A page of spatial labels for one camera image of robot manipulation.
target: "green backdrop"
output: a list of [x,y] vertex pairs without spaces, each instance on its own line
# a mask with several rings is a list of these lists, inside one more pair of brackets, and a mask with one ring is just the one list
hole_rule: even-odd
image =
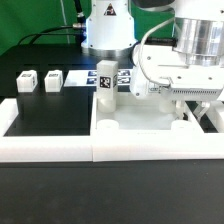
[[[63,0],[67,24],[76,22],[73,0]],[[91,11],[91,0],[81,0],[86,16]],[[145,12],[132,5],[135,18],[135,36],[140,39],[143,34],[156,24],[171,17],[169,13]],[[64,25],[61,0],[1,0],[0,1],[0,55],[18,41],[44,29]],[[157,37],[170,37],[172,26],[163,28],[154,34]],[[67,43],[66,37],[42,37],[37,43]]]

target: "white block with marker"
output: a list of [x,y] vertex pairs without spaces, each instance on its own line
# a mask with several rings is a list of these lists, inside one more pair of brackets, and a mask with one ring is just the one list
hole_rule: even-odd
[[34,70],[23,71],[16,79],[18,92],[33,92],[38,81],[37,72]]
[[49,71],[44,79],[44,82],[46,92],[60,92],[63,85],[62,71]]
[[100,112],[116,110],[118,62],[102,60],[97,64],[97,107]]

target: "small white block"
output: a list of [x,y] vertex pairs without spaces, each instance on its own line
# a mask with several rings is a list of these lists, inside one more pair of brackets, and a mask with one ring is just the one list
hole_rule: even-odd
[[18,92],[33,92],[38,81],[37,72],[34,70],[23,71],[16,79]]
[[62,71],[49,71],[44,79],[44,82],[46,92],[60,92],[63,85]]

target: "black table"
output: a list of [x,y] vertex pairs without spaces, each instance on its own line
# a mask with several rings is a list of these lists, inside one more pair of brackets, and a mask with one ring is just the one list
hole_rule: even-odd
[[[66,78],[68,70],[95,69],[100,60],[75,45],[16,46],[3,54],[0,100],[16,97],[20,110],[6,137],[88,134],[94,88],[46,94],[43,80],[49,70]],[[131,67],[127,58],[119,64]],[[15,78],[30,69],[39,87],[18,94]],[[63,119],[55,123],[58,114]],[[223,160],[0,164],[0,223],[221,224],[223,186]]]

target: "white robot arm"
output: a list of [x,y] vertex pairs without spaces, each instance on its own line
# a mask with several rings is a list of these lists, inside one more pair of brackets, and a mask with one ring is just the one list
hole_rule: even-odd
[[[150,1],[134,2],[144,8],[153,6]],[[174,48],[144,47],[147,37],[172,19],[150,30],[137,52],[131,91],[144,98],[150,92],[151,82],[158,87],[154,89],[159,89],[169,100],[216,100],[224,84],[223,69],[220,69],[224,55],[224,2],[170,2],[166,7],[175,10],[174,37],[177,45]]]

